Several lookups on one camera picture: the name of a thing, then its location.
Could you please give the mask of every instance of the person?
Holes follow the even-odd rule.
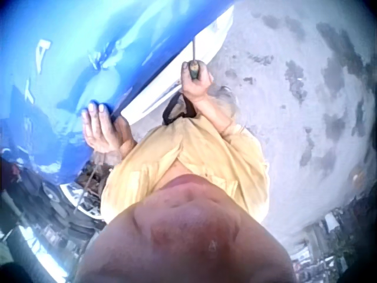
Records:
[[[199,62],[181,71],[194,118],[159,126],[139,142],[105,105],[82,112],[84,137],[122,158],[102,193],[108,223],[86,250],[76,282],[295,282],[284,248],[260,224],[269,177],[260,143],[212,100]]]

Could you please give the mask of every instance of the car body panel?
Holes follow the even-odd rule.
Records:
[[[231,5],[12,1],[1,12],[0,35],[1,146],[11,149],[9,161],[56,185],[72,182],[92,153],[81,110],[94,100],[119,115]]]

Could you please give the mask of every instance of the metal rod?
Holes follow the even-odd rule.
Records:
[[[95,173],[95,171],[96,171],[98,165],[99,165],[99,164],[96,164],[96,165],[94,166],[93,172],[90,174],[90,177],[89,177],[89,179],[87,180],[87,183],[85,184],[84,190],[82,191],[82,194],[81,194],[80,198],[78,199],[78,203],[77,203],[77,206],[75,207],[75,210],[73,211],[73,214],[76,214],[77,208],[78,208],[78,206],[80,205],[80,202],[82,201],[82,198],[84,197],[84,194],[85,194],[85,192],[86,192],[87,189],[88,189],[89,182],[90,182],[90,180],[93,178],[94,173]]]
[[[193,61],[195,61],[195,37],[193,39]]]

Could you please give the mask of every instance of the yellow shirt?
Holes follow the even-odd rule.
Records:
[[[101,198],[104,220],[153,193],[175,160],[223,189],[258,222],[266,217],[269,177],[259,141],[240,125],[221,136],[197,116],[153,129],[113,169]]]

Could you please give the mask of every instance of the screwdriver handle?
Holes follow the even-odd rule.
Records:
[[[188,69],[190,70],[190,76],[192,80],[198,79],[199,74],[199,64],[196,60],[191,60],[188,62]]]

